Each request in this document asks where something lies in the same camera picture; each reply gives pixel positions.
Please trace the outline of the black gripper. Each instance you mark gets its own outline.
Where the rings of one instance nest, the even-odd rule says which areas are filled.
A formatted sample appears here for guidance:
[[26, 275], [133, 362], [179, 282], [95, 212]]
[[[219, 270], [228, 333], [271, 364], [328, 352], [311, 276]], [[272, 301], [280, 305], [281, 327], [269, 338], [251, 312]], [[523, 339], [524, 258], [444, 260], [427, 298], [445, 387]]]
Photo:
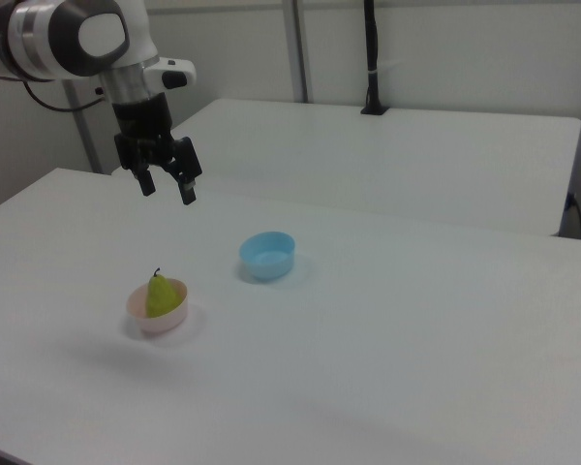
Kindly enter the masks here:
[[156, 192], [150, 166], [161, 167], [175, 180], [182, 203], [196, 199], [195, 179], [202, 174], [198, 155], [189, 137], [175, 139], [164, 93], [131, 104], [113, 104], [120, 132], [114, 137], [124, 170], [131, 171], [145, 197]]

